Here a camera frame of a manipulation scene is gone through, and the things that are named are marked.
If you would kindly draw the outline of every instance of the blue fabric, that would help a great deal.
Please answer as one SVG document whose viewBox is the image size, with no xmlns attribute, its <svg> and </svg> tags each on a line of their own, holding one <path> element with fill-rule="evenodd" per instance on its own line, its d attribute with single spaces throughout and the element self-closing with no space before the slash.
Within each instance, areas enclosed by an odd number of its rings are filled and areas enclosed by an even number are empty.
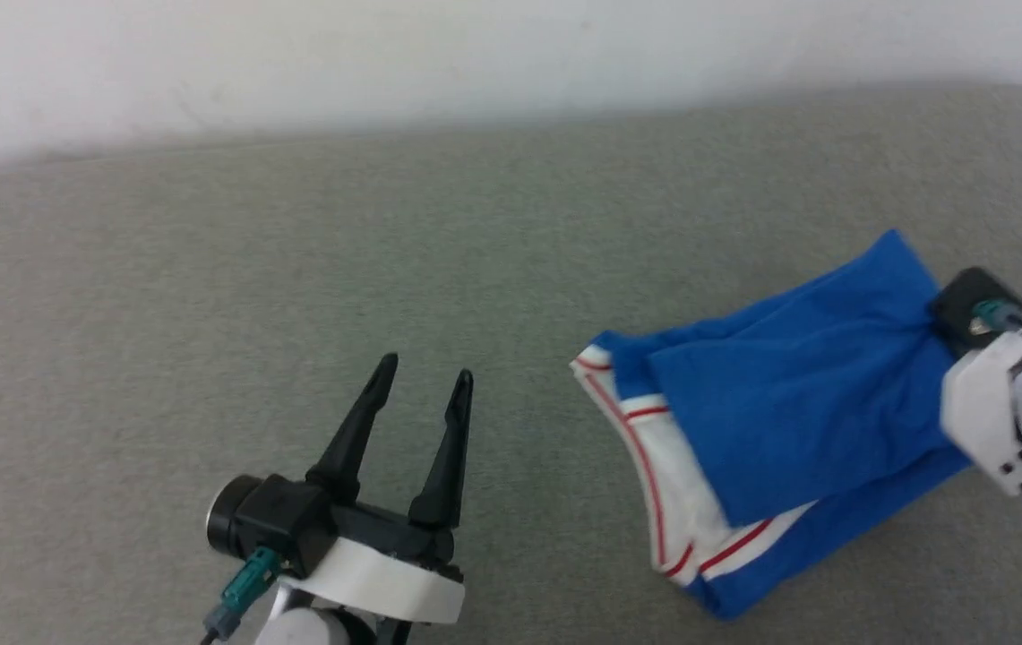
<svg viewBox="0 0 1022 645">
<path fill-rule="evenodd" d="M 900 234 L 806 285 L 650 336 L 612 331 L 620 399 L 662 393 L 732 525 L 818 502 L 768 552 L 693 591 L 736 616 L 967 461 L 940 430 L 954 360 Z"/>
</svg>

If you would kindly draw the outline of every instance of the camera lens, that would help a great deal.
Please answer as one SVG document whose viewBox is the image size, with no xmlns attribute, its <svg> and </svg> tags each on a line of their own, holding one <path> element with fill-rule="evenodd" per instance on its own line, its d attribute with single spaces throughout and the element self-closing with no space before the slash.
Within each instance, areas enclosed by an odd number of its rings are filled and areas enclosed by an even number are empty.
<svg viewBox="0 0 1022 645">
<path fill-rule="evenodd" d="M 264 481 L 260 477 L 251 474 L 240 474 L 234 480 L 229 481 L 220 494 L 216 495 L 213 507 L 207 511 L 207 520 L 204 523 L 204 533 L 207 534 L 207 544 L 221 554 L 232 555 L 233 558 L 244 558 L 240 552 L 240 544 L 233 532 L 235 522 L 235 512 L 240 509 L 240 504 L 251 495 L 251 491 Z"/>
</svg>

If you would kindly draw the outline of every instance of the folded blue garment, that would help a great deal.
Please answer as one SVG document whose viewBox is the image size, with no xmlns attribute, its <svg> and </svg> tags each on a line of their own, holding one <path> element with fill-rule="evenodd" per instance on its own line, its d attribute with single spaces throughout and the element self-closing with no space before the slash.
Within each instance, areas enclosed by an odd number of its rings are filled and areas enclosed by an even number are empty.
<svg viewBox="0 0 1022 645">
<path fill-rule="evenodd" d="M 656 566 L 733 617 L 964 468 L 940 430 L 936 292 L 888 232 L 729 317 L 594 339 L 572 367 L 642 462 Z M 696 464 L 666 457 L 679 441 Z"/>
</svg>

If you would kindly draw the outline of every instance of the gray fabric surface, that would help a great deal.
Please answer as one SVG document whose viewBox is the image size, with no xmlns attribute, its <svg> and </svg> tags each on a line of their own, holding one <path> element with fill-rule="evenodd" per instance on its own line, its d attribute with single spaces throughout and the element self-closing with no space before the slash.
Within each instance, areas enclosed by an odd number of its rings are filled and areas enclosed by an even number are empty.
<svg viewBox="0 0 1022 645">
<path fill-rule="evenodd" d="M 0 645 L 195 642 L 203 514 L 301 473 L 383 352 L 364 466 L 403 509 L 475 372 L 460 625 L 413 642 L 1022 641 L 1022 501 L 961 474 L 723 625 L 649 568 L 567 362 L 903 229 L 1022 293 L 1022 90 L 67 164 L 0 177 Z M 265 605 L 237 642 L 251 640 Z"/>
</svg>

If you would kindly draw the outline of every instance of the white wall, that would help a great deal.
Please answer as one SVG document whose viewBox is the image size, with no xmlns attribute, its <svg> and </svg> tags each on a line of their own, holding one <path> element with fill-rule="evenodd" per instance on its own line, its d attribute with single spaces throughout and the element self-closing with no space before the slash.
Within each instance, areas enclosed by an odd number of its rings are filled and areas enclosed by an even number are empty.
<svg viewBox="0 0 1022 645">
<path fill-rule="evenodd" d="M 0 0 L 0 168 L 954 77 L 1022 0 Z"/>
</svg>

